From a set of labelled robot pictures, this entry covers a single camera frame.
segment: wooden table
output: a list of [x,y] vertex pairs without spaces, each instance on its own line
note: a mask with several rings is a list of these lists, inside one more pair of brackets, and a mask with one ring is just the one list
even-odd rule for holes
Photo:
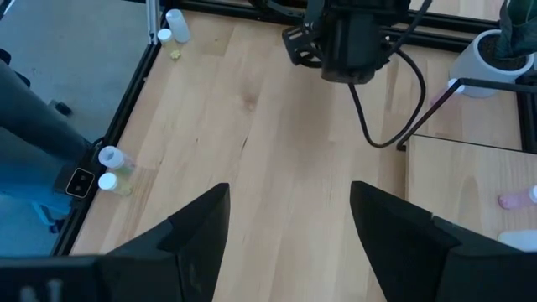
[[[187,13],[192,40],[161,52],[119,148],[138,163],[128,198],[99,192],[73,254],[105,253],[219,182],[232,214],[215,301],[382,300],[352,221],[352,180],[404,196],[405,153],[371,148],[345,85],[293,66],[283,27]],[[404,47],[430,91],[456,54]],[[373,139],[401,129],[418,82],[399,58],[358,93]],[[445,104],[420,133],[519,148],[514,95]]]
[[537,206],[498,205],[537,184],[537,155],[415,135],[408,152],[408,201],[492,239],[537,228]]

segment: black cable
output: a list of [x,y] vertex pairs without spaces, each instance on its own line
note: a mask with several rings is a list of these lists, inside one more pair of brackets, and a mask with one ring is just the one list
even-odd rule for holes
[[403,50],[398,49],[395,51],[395,53],[399,55],[401,58],[403,58],[403,60],[410,65],[410,67],[412,68],[416,76],[418,77],[418,81],[420,82],[420,99],[418,100],[418,105],[414,109],[414,112],[412,112],[412,116],[410,116],[410,119],[408,120],[406,125],[404,125],[403,129],[401,129],[399,133],[395,134],[395,136],[389,139],[386,143],[375,143],[371,139],[371,136],[369,135],[369,130],[368,130],[368,125],[366,123],[366,119],[363,116],[363,109],[362,109],[362,105],[360,104],[360,98],[358,98],[356,88],[354,87],[353,84],[351,83],[348,84],[349,89],[351,90],[351,95],[354,101],[354,105],[356,106],[356,110],[358,111],[358,119],[360,120],[360,125],[362,125],[363,136],[366,138],[366,141],[368,141],[368,143],[375,148],[385,148],[391,145],[392,143],[395,143],[397,140],[399,140],[409,130],[410,126],[412,126],[412,124],[414,123],[414,120],[418,117],[418,114],[420,114],[421,108],[423,107],[423,104],[425,102],[425,93],[426,93],[425,79],[423,78],[423,75],[421,74],[421,70],[418,68],[415,62],[412,59],[410,59],[410,57],[407,56],[405,52],[403,52]]
[[420,23],[421,19],[427,13],[427,9],[429,9],[430,4],[432,3],[432,0],[425,0],[423,4],[421,4],[420,10],[416,13],[414,17],[414,21],[409,25],[409,27],[406,29],[406,31],[401,35],[401,38],[395,44],[392,46],[392,48],[386,53],[386,56],[389,58],[391,55],[395,54],[397,50],[401,48],[401,46],[406,42],[406,40],[409,38],[409,36],[414,32],[416,27],[418,27],[418,24]]

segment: green leaves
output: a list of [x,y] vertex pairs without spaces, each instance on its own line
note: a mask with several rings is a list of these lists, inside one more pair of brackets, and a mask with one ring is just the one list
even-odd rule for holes
[[512,59],[537,52],[537,0],[507,0],[500,9],[496,57]]

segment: white pot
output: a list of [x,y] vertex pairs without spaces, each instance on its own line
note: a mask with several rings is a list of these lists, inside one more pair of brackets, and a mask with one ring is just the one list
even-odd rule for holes
[[[528,55],[526,65],[519,70],[500,70],[486,63],[480,56],[477,46],[483,37],[492,34],[500,34],[499,29],[487,30],[480,33],[466,49],[456,58],[451,66],[450,79],[458,79],[462,77],[499,81],[504,83],[514,83],[514,81],[524,72],[528,71],[534,65],[534,55]],[[466,86],[463,94],[471,97],[488,97],[496,92],[494,89],[479,88]]]

